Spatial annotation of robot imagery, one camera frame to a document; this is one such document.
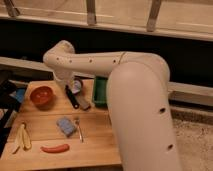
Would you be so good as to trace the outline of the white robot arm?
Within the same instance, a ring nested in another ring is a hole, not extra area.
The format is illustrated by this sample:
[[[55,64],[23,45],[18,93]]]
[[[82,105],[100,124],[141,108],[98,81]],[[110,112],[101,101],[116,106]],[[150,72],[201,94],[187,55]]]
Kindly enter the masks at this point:
[[[153,53],[77,54],[62,40],[43,62],[59,84],[74,71],[106,77],[107,106],[124,171],[183,171],[168,101],[170,70]]]

